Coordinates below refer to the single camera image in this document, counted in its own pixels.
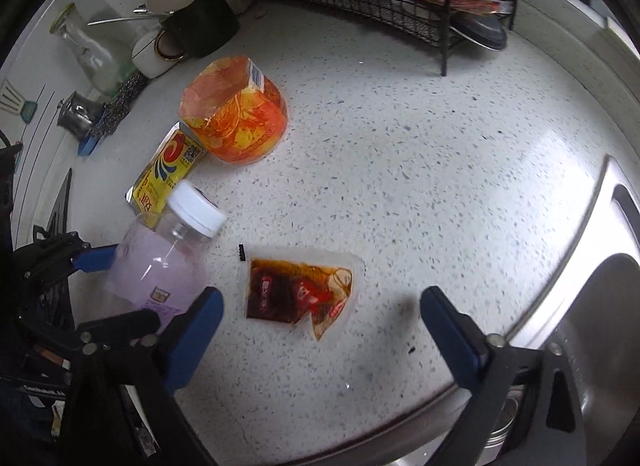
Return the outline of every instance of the utensil holder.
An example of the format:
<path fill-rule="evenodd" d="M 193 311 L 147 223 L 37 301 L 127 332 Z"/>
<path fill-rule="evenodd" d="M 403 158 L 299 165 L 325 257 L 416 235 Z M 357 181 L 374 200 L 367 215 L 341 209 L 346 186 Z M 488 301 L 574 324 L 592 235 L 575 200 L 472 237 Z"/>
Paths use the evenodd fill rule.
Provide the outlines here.
<path fill-rule="evenodd" d="M 187 54 L 203 58 L 228 42 L 240 27 L 225 0 L 194 0 L 162 22 Z"/>

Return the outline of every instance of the qr code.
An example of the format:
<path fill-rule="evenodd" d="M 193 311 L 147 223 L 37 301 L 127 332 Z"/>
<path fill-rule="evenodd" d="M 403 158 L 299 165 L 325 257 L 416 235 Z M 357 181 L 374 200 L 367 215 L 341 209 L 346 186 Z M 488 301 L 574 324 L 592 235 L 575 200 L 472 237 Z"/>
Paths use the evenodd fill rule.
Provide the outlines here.
<path fill-rule="evenodd" d="M 194 160 L 196 160 L 196 157 L 198 156 L 198 154 L 200 153 L 200 148 L 198 146 L 190 146 L 187 148 L 187 151 L 184 152 L 184 155 L 182 157 L 184 157 L 184 159 L 191 163 Z"/>

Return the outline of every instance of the tiled wall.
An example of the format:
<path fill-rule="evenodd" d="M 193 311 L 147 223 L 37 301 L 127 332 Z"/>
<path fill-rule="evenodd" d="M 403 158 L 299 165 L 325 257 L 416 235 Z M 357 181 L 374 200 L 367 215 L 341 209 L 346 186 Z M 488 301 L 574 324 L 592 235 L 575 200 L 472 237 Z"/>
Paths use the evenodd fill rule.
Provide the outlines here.
<path fill-rule="evenodd" d="M 11 142 L 24 144 L 14 180 L 12 235 L 17 247 L 31 242 L 33 214 L 43 182 L 61 141 L 70 135 L 56 125 L 57 105 L 75 90 L 84 96 L 92 91 L 70 49 L 61 38 L 49 33 L 53 20 L 70 2 L 75 2 L 87 19 L 114 16 L 104 0 L 49 0 L 25 28 L 0 69 L 0 81 L 9 80 L 25 99 L 38 104 L 29 123 L 19 115 L 0 110 L 2 131 Z M 128 28 L 119 28 L 117 33 L 127 42 L 135 36 L 135 31 Z"/>

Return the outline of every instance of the glass bottle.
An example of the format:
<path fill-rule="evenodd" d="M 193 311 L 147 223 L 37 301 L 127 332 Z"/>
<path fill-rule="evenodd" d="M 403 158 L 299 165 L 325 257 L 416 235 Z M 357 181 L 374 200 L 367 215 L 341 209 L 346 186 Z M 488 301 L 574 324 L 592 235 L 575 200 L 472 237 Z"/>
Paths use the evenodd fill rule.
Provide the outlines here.
<path fill-rule="evenodd" d="M 164 330 L 207 285 L 206 249 L 225 220 L 193 184 L 178 182 L 162 213 L 137 216 L 118 245 L 104 284 L 102 316 L 151 309 Z"/>
<path fill-rule="evenodd" d="M 113 97 L 136 69 L 131 62 L 131 50 L 116 39 L 98 37 L 85 23 L 76 4 L 70 3 L 51 24 L 49 32 L 65 41 L 95 88 Z"/>

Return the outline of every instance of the cable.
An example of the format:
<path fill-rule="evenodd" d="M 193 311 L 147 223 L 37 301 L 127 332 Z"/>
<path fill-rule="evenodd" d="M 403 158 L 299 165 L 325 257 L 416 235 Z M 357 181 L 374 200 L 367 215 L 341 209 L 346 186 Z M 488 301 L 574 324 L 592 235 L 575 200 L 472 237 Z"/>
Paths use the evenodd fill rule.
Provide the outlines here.
<path fill-rule="evenodd" d="M 11 143 L 9 142 L 8 137 L 4 134 L 4 132 L 2 130 L 0 130 L 0 139 L 2 139 L 2 142 L 4 142 L 5 146 L 7 148 L 9 148 L 11 146 Z"/>

